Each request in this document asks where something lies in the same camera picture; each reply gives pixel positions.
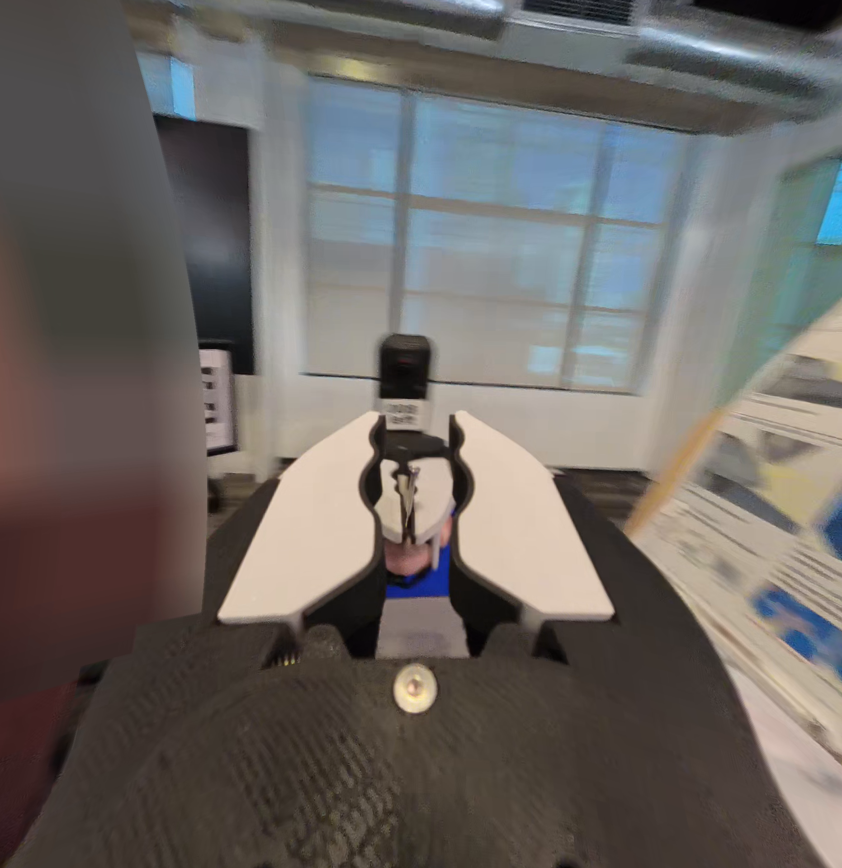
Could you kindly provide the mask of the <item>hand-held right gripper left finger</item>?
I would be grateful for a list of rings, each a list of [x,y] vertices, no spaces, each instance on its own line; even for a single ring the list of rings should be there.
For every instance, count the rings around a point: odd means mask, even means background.
[[[384,439],[384,417],[369,410],[288,467],[220,605],[220,624],[276,623],[296,636],[328,624],[350,638],[380,619],[387,582],[375,508]]]

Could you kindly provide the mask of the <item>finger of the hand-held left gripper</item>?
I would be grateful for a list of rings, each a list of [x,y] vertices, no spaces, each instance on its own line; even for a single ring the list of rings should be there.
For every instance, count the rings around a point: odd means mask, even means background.
[[[397,481],[397,462],[382,460],[380,464],[382,494],[375,510],[378,514],[382,534],[391,543],[403,542],[404,515],[403,499]]]
[[[412,469],[414,540],[424,544],[439,539],[455,509],[454,482],[449,461],[412,461]]]

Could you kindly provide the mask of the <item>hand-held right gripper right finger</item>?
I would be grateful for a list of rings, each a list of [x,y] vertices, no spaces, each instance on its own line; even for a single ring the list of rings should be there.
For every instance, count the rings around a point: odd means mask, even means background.
[[[615,614],[550,470],[465,410],[449,419],[458,508],[449,598],[477,631],[605,623]]]

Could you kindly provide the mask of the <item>blue plastic parts bin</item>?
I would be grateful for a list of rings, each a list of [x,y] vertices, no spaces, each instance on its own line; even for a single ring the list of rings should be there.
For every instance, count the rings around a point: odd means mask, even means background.
[[[387,573],[386,598],[421,599],[444,598],[449,595],[450,546],[439,551],[437,568],[428,567],[411,576]]]

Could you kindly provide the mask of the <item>person's left hand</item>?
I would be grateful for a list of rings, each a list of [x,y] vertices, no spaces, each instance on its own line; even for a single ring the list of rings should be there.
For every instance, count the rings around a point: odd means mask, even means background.
[[[422,575],[433,566],[433,548],[429,542],[393,542],[386,539],[383,552],[386,570],[401,580]]]

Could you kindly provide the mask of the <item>large gridded window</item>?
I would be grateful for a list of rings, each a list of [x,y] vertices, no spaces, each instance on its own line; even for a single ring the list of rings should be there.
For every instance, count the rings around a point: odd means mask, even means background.
[[[325,77],[305,133],[306,374],[401,332],[440,383],[640,389],[686,136]]]

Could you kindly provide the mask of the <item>framed marker sign on stand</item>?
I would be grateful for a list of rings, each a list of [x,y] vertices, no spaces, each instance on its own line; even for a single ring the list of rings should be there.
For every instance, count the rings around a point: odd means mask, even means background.
[[[208,458],[240,450],[233,343],[200,340],[199,363],[205,407]]]

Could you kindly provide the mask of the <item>printed instruction poster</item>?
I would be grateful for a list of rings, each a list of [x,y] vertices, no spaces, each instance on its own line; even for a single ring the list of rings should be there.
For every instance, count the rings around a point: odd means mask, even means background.
[[[633,542],[723,659],[842,759],[842,299],[727,408]]]

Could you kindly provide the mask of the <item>dark wall screen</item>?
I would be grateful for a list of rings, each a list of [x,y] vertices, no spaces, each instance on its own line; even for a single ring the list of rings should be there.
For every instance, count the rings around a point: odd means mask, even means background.
[[[198,338],[230,343],[234,372],[252,376],[248,131],[161,114],[154,121],[180,226]]]

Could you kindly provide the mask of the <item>metal ceiling duct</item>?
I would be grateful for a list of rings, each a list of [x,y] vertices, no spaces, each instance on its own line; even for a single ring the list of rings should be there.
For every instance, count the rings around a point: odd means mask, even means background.
[[[842,94],[838,44],[736,17],[651,16],[624,62],[802,100]]]

